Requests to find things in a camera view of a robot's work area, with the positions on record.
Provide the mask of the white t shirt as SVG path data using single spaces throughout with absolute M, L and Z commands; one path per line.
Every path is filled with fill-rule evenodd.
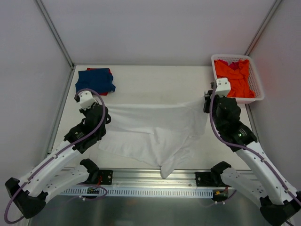
M 98 148 L 159 167 L 167 178 L 194 154 L 208 115 L 204 99 L 175 105 L 108 104 L 111 122 Z

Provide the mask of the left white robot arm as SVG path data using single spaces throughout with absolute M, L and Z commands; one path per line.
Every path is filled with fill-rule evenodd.
M 21 178 L 9 178 L 5 182 L 10 201 L 30 219 L 36 216 L 55 196 L 76 184 L 97 184 L 99 168 L 90 159 L 83 159 L 79 165 L 59 177 L 56 174 L 71 160 L 82 155 L 106 134 L 106 124 L 111 122 L 108 108 L 93 103 L 81 109 L 84 119 L 71 128 L 62 143 L 38 166 Z

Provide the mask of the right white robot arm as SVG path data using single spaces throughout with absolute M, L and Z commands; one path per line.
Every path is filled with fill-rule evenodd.
M 240 108 L 233 98 L 209 90 L 205 94 L 204 112 L 209 114 L 212 131 L 250 168 L 255 183 L 222 161 L 211 168 L 211 182 L 227 185 L 251 200 L 272 226 L 281 226 L 301 210 L 301 193 L 272 164 L 255 134 L 240 121 Z

